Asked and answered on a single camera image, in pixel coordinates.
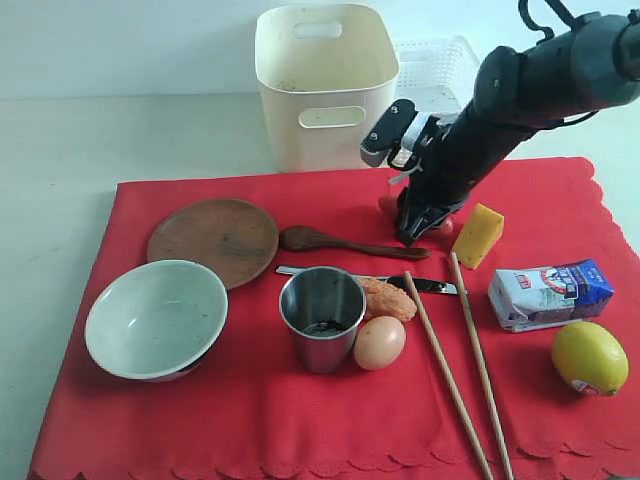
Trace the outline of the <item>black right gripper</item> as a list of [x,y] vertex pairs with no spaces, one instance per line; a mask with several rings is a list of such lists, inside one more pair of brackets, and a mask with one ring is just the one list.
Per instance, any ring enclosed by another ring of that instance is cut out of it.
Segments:
[[469,103],[446,133],[423,149],[421,170],[396,199],[395,237],[413,245],[425,232],[460,210],[479,184],[532,127],[482,118]]

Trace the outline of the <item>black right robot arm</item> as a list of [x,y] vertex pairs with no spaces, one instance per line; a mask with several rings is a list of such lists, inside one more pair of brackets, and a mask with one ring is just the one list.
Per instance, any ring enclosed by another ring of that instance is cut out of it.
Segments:
[[410,121],[408,185],[395,220],[412,245],[459,210],[470,192],[536,133],[584,121],[639,97],[639,13],[575,19],[570,31],[524,51],[499,46],[482,62],[467,106],[448,125],[402,99]]

